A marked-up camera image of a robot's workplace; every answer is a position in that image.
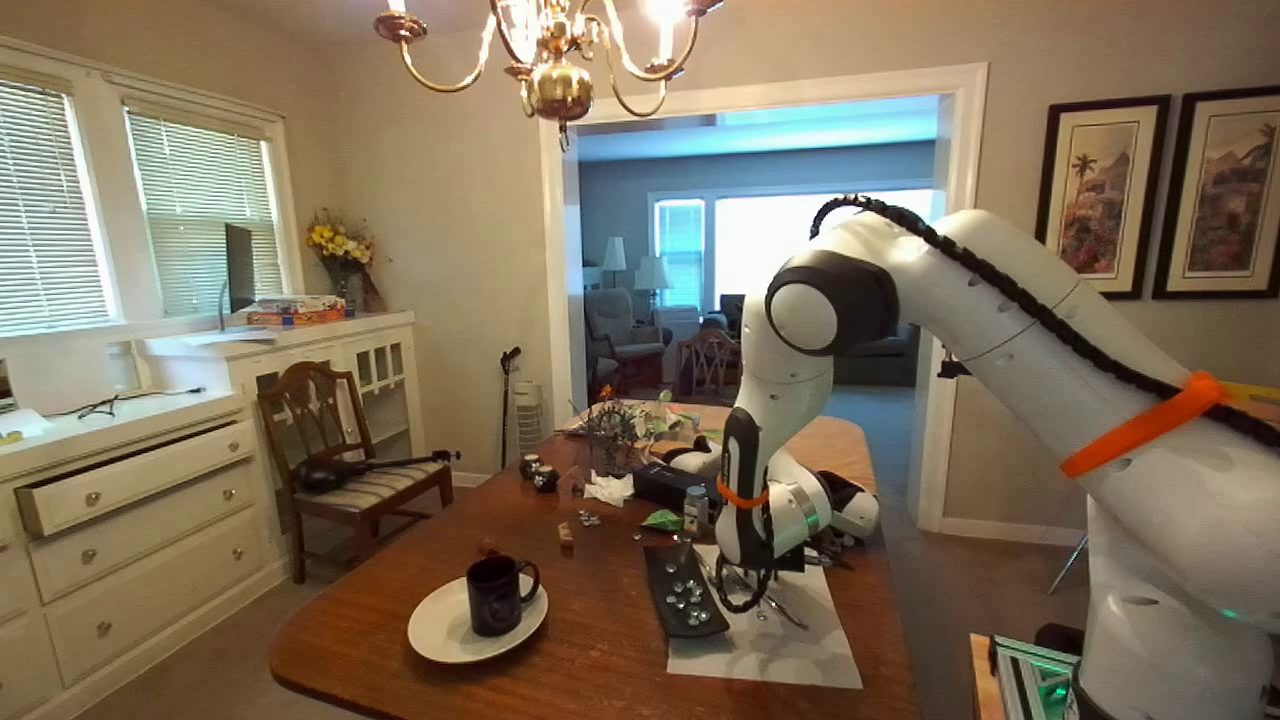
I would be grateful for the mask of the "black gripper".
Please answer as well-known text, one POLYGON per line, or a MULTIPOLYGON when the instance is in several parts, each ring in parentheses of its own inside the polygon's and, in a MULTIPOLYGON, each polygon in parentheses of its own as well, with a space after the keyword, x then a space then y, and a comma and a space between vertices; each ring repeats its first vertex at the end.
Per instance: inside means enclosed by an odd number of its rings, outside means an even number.
POLYGON ((806 570, 806 554, 787 550, 784 556, 769 561, 769 563, 742 563, 731 554, 717 556, 717 594, 724 599, 754 599, 760 597, 782 571, 799 571, 806 570))

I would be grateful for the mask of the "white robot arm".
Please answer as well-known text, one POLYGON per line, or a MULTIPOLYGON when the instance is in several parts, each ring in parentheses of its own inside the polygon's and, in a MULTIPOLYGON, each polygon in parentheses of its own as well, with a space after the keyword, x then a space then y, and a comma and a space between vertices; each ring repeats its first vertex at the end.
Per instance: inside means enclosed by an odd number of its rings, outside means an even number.
POLYGON ((720 556, 769 571, 833 519, 784 444, 833 361, 930 329, 1089 498, 1086 720, 1267 720, 1280 620, 1280 437, 1162 354, 1025 229, 936 226, 876 195, 821 206, 808 243, 744 305, 724 421, 720 556))

